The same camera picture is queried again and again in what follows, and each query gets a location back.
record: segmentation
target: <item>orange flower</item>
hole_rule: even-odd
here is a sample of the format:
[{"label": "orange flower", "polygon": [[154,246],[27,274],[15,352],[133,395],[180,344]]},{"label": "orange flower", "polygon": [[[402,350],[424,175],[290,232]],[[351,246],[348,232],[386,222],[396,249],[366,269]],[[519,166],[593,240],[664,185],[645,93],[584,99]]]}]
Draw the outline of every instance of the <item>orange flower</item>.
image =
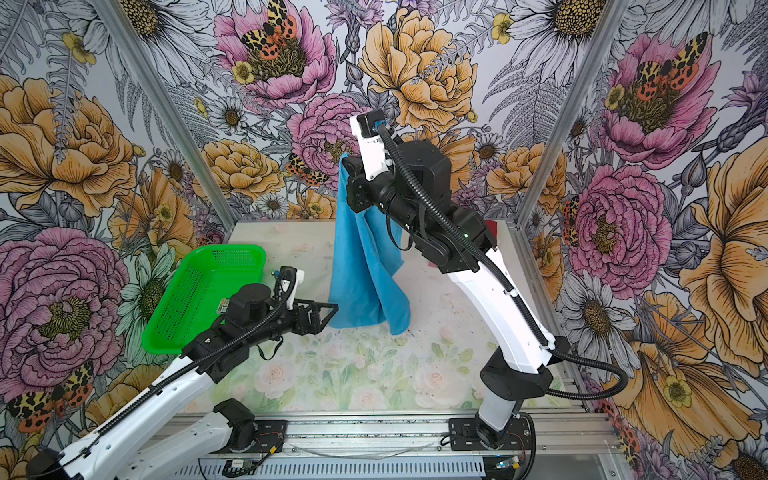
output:
[{"label": "orange flower", "polygon": [[34,446],[27,448],[23,455],[19,455],[15,447],[0,447],[0,480],[25,480],[27,464],[37,454]]},{"label": "orange flower", "polygon": [[0,191],[26,194],[17,208],[34,205],[45,189],[66,192],[96,217],[115,195],[136,187],[134,149],[96,97],[76,92],[73,131],[57,152],[48,82],[28,78],[24,86],[0,75]]},{"label": "orange flower", "polygon": [[541,232],[533,239],[533,256],[538,265],[538,271],[544,277],[544,285],[549,292],[549,298],[554,303],[560,296],[563,287],[563,256],[560,253],[562,240],[551,233],[544,236]]},{"label": "orange flower", "polygon": [[125,370],[112,380],[106,393],[88,405],[85,418],[101,425],[146,389],[164,370],[157,365],[139,365]]},{"label": "orange flower", "polygon": [[310,188],[306,194],[297,194],[296,199],[299,201],[298,205],[288,205],[288,220],[336,218],[336,199],[333,197],[318,194]]},{"label": "orange flower", "polygon": [[[530,149],[520,147],[516,151],[509,151],[506,155],[502,155],[499,158],[502,168],[488,172],[488,192],[494,195],[503,194],[505,197],[511,197],[518,192],[525,192],[531,184],[531,179],[536,173],[543,153],[544,143],[540,143]],[[538,199],[538,204],[548,215],[554,215],[558,211],[560,201],[565,196],[566,163],[565,153],[561,151]]]},{"label": "orange flower", "polygon": [[[446,132],[472,109],[477,64],[465,55],[438,74],[424,75],[432,61],[453,44],[453,34],[435,30],[432,20],[418,10],[398,10],[397,25],[392,33],[379,22],[368,32],[360,67],[377,83],[370,89],[392,91],[400,105],[399,124]],[[419,74],[423,79],[414,81]]]},{"label": "orange flower", "polygon": [[[723,370],[705,361],[712,342],[704,335],[704,325],[675,295],[647,291],[638,301],[639,327],[630,345],[641,367],[614,396],[616,405],[630,424],[659,442],[674,431],[671,446],[676,455],[688,456],[712,435],[722,436],[725,449],[715,465],[728,465],[739,455],[736,441],[747,435],[756,438],[760,423],[750,420],[750,409],[725,392],[732,387]],[[670,320],[684,323],[681,328],[687,333]],[[737,387],[746,390],[742,382],[737,381]]]},{"label": "orange flower", "polygon": [[[232,192],[238,192],[255,201],[261,195],[277,192],[286,186],[280,164],[251,144],[227,139],[211,142],[203,147],[203,156],[227,198]],[[205,197],[197,178],[193,189],[197,196]]]},{"label": "orange flower", "polygon": [[176,193],[162,170],[155,168],[151,180],[142,183],[141,194],[129,192],[119,197],[108,221],[112,246],[138,250],[148,242],[157,253],[168,243],[180,260],[197,247],[191,215],[187,201]]},{"label": "orange flower", "polygon": [[457,134],[445,134],[440,138],[436,131],[419,130],[411,134],[403,134],[403,141],[429,140],[443,155],[451,161],[451,192],[461,188],[459,182],[466,185],[472,178],[472,165],[480,165],[480,156],[475,150],[475,136],[466,135],[459,138]]},{"label": "orange flower", "polygon": [[714,235],[693,270],[680,271],[690,305],[707,317],[707,338],[724,362],[760,374],[768,359],[768,139],[709,174],[709,208],[691,204]]}]

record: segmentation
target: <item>daisy center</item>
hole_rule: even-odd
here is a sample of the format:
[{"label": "daisy center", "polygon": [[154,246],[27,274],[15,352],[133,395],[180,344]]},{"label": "daisy center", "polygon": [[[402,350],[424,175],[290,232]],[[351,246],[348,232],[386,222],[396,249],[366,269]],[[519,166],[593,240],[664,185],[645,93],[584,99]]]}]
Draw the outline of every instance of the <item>daisy center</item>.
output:
[{"label": "daisy center", "polygon": [[614,250],[618,242],[616,225],[605,221],[605,215],[598,218],[598,231],[592,236],[592,241],[600,253],[610,253]]},{"label": "daisy center", "polygon": [[762,463],[751,455],[740,453],[739,457],[730,464],[739,478],[744,480],[768,480],[768,471]]},{"label": "daisy center", "polygon": [[91,322],[92,312],[88,302],[77,297],[54,303],[48,307],[48,310],[51,312],[51,320],[41,325],[38,331],[49,339],[53,339],[59,333],[66,333],[73,340],[78,339]]},{"label": "daisy center", "polygon": [[299,46],[297,38],[291,38],[286,41],[284,46],[280,47],[280,53],[273,60],[266,60],[261,55],[251,55],[248,58],[252,71],[243,76],[253,73],[257,80],[267,81],[270,78],[279,78],[283,75],[292,75],[301,77],[306,67],[306,53]]},{"label": "daisy center", "polygon": [[594,300],[587,300],[584,305],[584,319],[587,325],[599,335],[605,335],[611,331],[611,319],[605,312],[605,308]]},{"label": "daisy center", "polygon": [[574,37],[592,35],[604,6],[605,0],[563,0],[554,15],[554,26]]},{"label": "daisy center", "polygon": [[587,125],[585,125],[582,120],[576,120],[574,124],[571,126],[571,136],[578,137],[582,135],[586,128],[587,128]]},{"label": "daisy center", "polygon": [[224,112],[224,121],[234,127],[240,123],[240,113],[237,110],[227,110]]},{"label": "daisy center", "polygon": [[181,182],[181,179],[184,178],[184,169],[179,164],[170,164],[168,166],[168,175],[177,182]]},{"label": "daisy center", "polygon": [[493,156],[496,155],[496,147],[493,145],[483,145],[480,147],[478,155],[480,156],[480,160],[483,161],[493,158]]},{"label": "daisy center", "polygon": [[333,163],[338,164],[339,159],[341,158],[341,154],[343,154],[346,149],[346,145],[341,141],[341,139],[337,140],[335,144],[332,144],[326,140],[325,145],[323,145],[323,149],[331,154]]},{"label": "daisy center", "polygon": [[139,300],[139,310],[142,317],[145,319],[152,317],[160,299],[163,298],[164,291],[163,283],[160,280],[152,279],[147,282],[144,291],[141,292],[141,300]]},{"label": "daisy center", "polygon": [[159,30],[157,11],[148,0],[121,0],[123,10],[139,35],[152,35]]}]

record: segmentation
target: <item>mounting plate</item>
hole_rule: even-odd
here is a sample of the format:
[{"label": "mounting plate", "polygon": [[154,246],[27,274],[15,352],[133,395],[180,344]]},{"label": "mounting plate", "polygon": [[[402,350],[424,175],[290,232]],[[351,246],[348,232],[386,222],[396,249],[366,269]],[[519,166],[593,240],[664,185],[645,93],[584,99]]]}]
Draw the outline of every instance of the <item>mounting plate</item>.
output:
[{"label": "mounting plate", "polygon": [[[451,450],[454,452],[467,452],[469,450],[486,450],[480,443],[476,431],[475,419],[449,419],[448,428],[451,432]],[[513,420],[507,429],[507,439],[498,448],[499,450],[529,450],[531,448],[531,433],[525,428],[525,422]]]}]

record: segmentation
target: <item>white daisy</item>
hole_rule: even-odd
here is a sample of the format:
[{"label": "white daisy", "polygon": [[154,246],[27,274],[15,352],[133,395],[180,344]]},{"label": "white daisy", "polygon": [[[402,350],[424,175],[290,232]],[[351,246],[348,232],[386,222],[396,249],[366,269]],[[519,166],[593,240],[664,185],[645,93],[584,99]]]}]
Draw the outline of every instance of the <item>white daisy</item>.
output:
[{"label": "white daisy", "polygon": [[525,232],[528,234],[528,238],[538,237],[541,232],[544,231],[544,225],[547,223],[547,214],[544,210],[536,205],[531,211],[531,216],[528,217],[528,221],[525,222]]},{"label": "white daisy", "polygon": [[747,480],[748,478],[768,478],[768,442],[764,436],[757,440],[747,435],[737,442],[739,456],[722,472],[723,480]]},{"label": "white daisy", "polygon": [[218,98],[208,106],[208,121],[229,135],[240,133],[245,123],[245,106],[236,97]]},{"label": "white daisy", "polygon": [[[583,276],[566,274],[563,287],[557,310],[563,317],[568,341],[576,345],[577,355],[611,363],[613,353],[616,363],[634,378],[640,359],[621,332],[633,330],[635,322],[628,312],[611,306],[611,286],[601,285],[599,278],[584,271]],[[603,383],[611,379],[610,372],[588,371]]]},{"label": "white daisy", "polygon": [[192,172],[180,151],[166,150],[160,156],[157,165],[162,169],[165,176],[171,180],[174,187],[179,190],[184,191],[184,185],[192,179]]},{"label": "white daisy", "polygon": [[121,320],[115,335],[125,335],[125,359],[133,366],[154,361],[163,362],[167,357],[156,358],[141,345],[141,335],[154,310],[168,287],[176,270],[176,249],[163,243],[154,265],[144,252],[139,253],[134,264],[136,283],[129,283],[120,292],[123,303],[118,307]]},{"label": "white daisy", "polygon": [[[125,66],[114,39],[93,7],[94,1],[61,0],[58,8],[69,19],[69,28],[83,37],[85,49],[107,52],[114,75],[123,78]],[[209,6],[202,0],[121,0],[123,10],[139,38],[147,46],[160,76],[171,86],[203,78],[202,63],[210,58],[202,48],[213,47],[216,38],[207,33]]]},{"label": "white daisy", "polygon": [[285,197],[270,193],[264,194],[256,200],[256,208],[265,216],[272,220],[286,218],[288,214],[288,199]]},{"label": "white daisy", "polygon": [[702,31],[718,35],[731,23],[741,23],[755,8],[755,0],[654,0],[648,2],[647,32],[660,32],[660,41],[672,36],[678,45]]},{"label": "white daisy", "polygon": [[482,164],[496,162],[507,151],[507,141],[499,134],[481,134],[475,142],[475,151]]},{"label": "white daisy", "polygon": [[524,75],[541,66],[541,78],[568,83],[586,55],[606,0],[514,0],[507,32],[520,43],[513,64],[528,62]]}]

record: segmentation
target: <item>electrical wire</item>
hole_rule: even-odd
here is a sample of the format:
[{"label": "electrical wire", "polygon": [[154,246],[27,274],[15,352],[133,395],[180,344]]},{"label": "electrical wire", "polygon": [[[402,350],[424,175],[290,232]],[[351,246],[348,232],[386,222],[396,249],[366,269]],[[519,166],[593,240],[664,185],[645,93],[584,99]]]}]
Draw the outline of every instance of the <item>electrical wire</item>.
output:
[{"label": "electrical wire", "polygon": [[520,416],[525,419],[526,423],[528,423],[528,431],[531,433],[531,456],[525,463],[525,469],[523,470],[522,475],[515,480],[525,480],[528,477],[528,474],[531,473],[533,462],[536,459],[536,428],[533,425],[533,418],[526,412],[520,412]]},{"label": "electrical wire", "polygon": [[[426,192],[426,190],[424,190],[424,187],[421,185],[421,183],[419,183],[419,179],[416,178],[416,175],[414,175],[410,167],[406,164],[406,160],[402,156],[402,152],[398,148],[398,144],[392,139],[392,136],[389,134],[385,121],[381,121],[377,123],[376,132],[382,138],[382,141],[384,142],[384,148],[387,150],[387,152],[389,152],[389,156],[392,158],[392,162],[394,163],[398,172],[402,175],[403,179],[408,184],[409,188],[411,189],[411,192],[413,192],[413,194],[415,195],[416,200],[419,202],[419,205],[420,206],[423,205],[423,207],[429,211],[429,213],[435,218],[437,223],[439,223],[439,225],[445,230],[445,232],[457,244],[459,244],[461,247],[467,250],[479,263],[481,263],[486,268],[488,268],[488,270],[493,274],[493,276],[496,277],[496,279],[499,281],[502,287],[504,287],[504,290],[511,293],[512,301],[515,302],[515,305],[518,307],[520,314],[525,320],[525,323],[528,324],[528,328],[534,334],[534,336],[536,337],[536,340],[541,344],[541,346],[543,347],[548,346],[549,340],[547,340],[547,337],[538,327],[538,323],[536,323],[536,319],[531,314],[531,311],[528,309],[528,306],[525,305],[525,301],[523,300],[520,293],[515,289],[515,286],[512,285],[512,282],[510,281],[510,279],[507,278],[506,275],[504,275],[504,273],[501,271],[501,269],[498,268],[498,266],[495,263],[493,263],[493,260],[488,258],[488,256],[485,255],[483,251],[477,248],[477,246],[472,242],[472,240],[470,240],[469,238],[467,238],[467,236],[465,236],[460,231],[458,231],[457,226],[454,225],[449,218],[447,218],[447,216],[439,209],[437,204],[435,204],[435,201],[432,199],[432,197],[430,197],[429,194]],[[557,357],[559,359],[577,363],[578,365],[590,366],[595,369],[605,370],[607,372],[611,372],[617,375],[619,378],[619,382],[615,386],[609,389],[606,389],[602,392],[572,393],[572,392],[563,392],[561,390],[548,389],[547,394],[549,395],[561,397],[564,399],[578,400],[578,401],[606,399],[608,397],[611,397],[619,393],[629,383],[629,377],[627,373],[624,370],[611,365],[610,363],[600,362],[598,360],[593,360],[593,359],[584,359],[579,356],[574,356],[568,353],[559,352],[556,349],[549,350],[549,352],[554,357]]]}]

